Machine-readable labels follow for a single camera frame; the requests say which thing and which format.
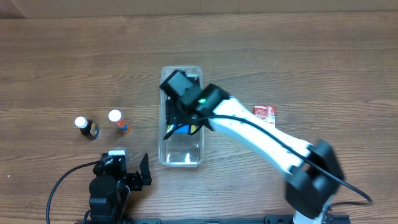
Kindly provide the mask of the blue yellow VapoDrops box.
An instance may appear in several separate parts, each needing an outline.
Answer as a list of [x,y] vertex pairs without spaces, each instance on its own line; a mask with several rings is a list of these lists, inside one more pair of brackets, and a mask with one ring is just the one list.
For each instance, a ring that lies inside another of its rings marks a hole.
[[167,126],[167,133],[172,131],[176,134],[194,134],[197,127],[189,124],[170,124]]

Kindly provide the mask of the red orange small box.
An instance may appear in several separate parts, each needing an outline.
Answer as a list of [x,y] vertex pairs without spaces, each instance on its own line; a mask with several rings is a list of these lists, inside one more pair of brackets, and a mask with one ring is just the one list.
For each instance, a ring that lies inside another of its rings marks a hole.
[[272,105],[254,105],[253,113],[265,123],[275,127],[276,107]]

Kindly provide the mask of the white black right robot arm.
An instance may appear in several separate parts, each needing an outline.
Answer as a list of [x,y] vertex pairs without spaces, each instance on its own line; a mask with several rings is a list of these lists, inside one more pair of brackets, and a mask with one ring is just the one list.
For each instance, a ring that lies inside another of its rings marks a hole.
[[240,142],[276,168],[285,180],[285,199],[293,215],[287,223],[328,223],[331,201],[344,179],[326,141],[311,144],[266,124],[220,87],[203,86],[201,75],[175,67],[160,80],[159,155],[168,162],[193,165],[203,150],[203,131],[224,134]]

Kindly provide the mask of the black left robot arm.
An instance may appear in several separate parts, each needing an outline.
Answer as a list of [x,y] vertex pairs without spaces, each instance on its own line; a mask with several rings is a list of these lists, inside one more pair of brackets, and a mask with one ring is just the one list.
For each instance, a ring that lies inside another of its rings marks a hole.
[[95,178],[89,184],[91,223],[132,223],[125,213],[130,193],[141,191],[152,183],[147,154],[139,164],[139,171],[127,171],[128,156],[125,150],[102,154],[93,172]]

